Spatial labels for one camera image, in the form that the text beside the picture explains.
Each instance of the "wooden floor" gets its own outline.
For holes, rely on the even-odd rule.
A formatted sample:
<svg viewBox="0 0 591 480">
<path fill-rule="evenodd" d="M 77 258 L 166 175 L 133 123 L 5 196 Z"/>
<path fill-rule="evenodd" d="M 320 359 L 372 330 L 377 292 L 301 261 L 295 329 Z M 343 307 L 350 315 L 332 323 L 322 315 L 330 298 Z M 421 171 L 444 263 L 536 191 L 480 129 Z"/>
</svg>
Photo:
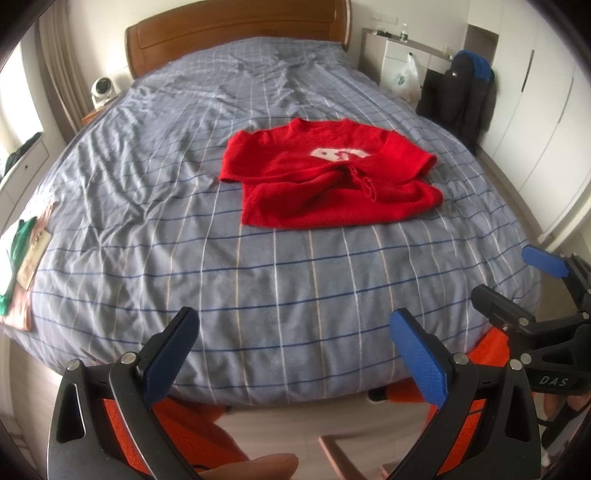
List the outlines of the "wooden floor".
<svg viewBox="0 0 591 480">
<path fill-rule="evenodd" d="M 528 236 L 537 236 L 531 214 L 512 198 L 497 172 L 483 165 L 500 194 L 518 215 Z M 561 281 L 542 281 L 541 320 L 574 312 Z M 41 365 L 18 345 L 11 346 L 11 389 L 15 416 L 37 465 L 45 472 L 47 438 L 60 376 Z M 219 424 L 252 458 L 277 452 L 300 457 L 296 478 L 335 479 L 317 442 L 336 434 L 339 444 L 369 480 L 379 478 L 382 464 L 402 459 L 423 428 L 426 405 L 370 404 L 362 395 L 302 405 L 235 409 Z"/>
</svg>

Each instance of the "red knit shirt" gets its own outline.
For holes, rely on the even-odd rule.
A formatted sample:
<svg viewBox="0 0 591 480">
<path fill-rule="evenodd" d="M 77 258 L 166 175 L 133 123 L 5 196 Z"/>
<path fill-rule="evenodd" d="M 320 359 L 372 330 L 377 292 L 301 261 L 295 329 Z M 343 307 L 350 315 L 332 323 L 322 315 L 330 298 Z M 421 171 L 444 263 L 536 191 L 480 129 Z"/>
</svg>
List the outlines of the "red knit shirt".
<svg viewBox="0 0 591 480">
<path fill-rule="evenodd" d="M 243 186 L 242 223 L 308 229 L 396 222 L 443 201 L 420 180 L 437 161 L 402 135 L 345 119 L 238 132 L 221 181 Z"/>
</svg>

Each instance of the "wardrobe handle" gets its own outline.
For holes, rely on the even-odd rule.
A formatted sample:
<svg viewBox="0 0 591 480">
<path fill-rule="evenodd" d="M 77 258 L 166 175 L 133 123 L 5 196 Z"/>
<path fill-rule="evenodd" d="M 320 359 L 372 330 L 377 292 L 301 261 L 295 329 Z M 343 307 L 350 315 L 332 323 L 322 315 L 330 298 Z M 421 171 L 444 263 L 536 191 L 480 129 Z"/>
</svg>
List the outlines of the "wardrobe handle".
<svg viewBox="0 0 591 480">
<path fill-rule="evenodd" d="M 569 94 L 566 96 L 566 101 L 564 103 L 564 107 L 562 107 L 562 112 L 560 113 L 560 118 L 558 119 L 558 123 L 560 123 L 562 121 L 562 117 L 564 116 L 564 112 L 566 111 L 566 106 L 569 104 L 570 94 L 573 91 L 573 83 L 574 83 L 574 77 L 572 77 L 570 79 Z"/>
<path fill-rule="evenodd" d="M 534 61 L 534 53 L 535 53 L 535 50 L 532 49 L 531 50 L 531 55 L 530 55 L 530 64 L 527 66 L 527 72 L 525 72 L 525 80 L 523 81 L 523 85 L 521 87 L 521 93 L 523 93 L 523 91 L 525 90 L 525 84 L 527 83 L 527 79 L 530 76 L 531 62 Z"/>
</svg>

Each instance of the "plaid bedsheet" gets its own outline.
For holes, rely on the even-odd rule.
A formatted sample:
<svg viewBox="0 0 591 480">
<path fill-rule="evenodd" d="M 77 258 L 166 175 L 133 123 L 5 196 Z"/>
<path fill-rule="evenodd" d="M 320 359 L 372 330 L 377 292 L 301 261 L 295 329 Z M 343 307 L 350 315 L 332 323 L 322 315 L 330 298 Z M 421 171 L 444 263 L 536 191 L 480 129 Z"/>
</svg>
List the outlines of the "plaid bedsheet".
<svg viewBox="0 0 591 480">
<path fill-rule="evenodd" d="M 217 180 L 228 138 L 291 118 L 394 129 L 439 159 L 444 203 L 389 225 L 241 226 L 239 184 Z M 514 214 L 472 155 L 353 69 L 337 44 L 252 38 L 135 82 L 69 145 L 30 206 L 56 200 L 33 285 L 34 330 L 8 334 L 51 368 L 137 351 L 182 306 L 202 331 L 173 394 L 277 404 L 408 376 L 389 339 L 408 308 L 451 351 L 489 329 L 485 283 L 527 308 L 540 280 Z"/>
</svg>

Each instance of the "plastic bottle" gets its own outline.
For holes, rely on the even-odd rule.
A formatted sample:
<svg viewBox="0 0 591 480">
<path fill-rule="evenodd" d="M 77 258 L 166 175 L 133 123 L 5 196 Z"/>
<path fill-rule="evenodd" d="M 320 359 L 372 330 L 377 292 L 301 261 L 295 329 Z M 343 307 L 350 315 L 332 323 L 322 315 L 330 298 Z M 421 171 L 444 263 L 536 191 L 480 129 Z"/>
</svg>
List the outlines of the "plastic bottle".
<svg viewBox="0 0 591 480">
<path fill-rule="evenodd" d="M 402 31 L 400 32 L 400 41 L 406 43 L 408 41 L 408 25 L 402 24 Z"/>
</svg>

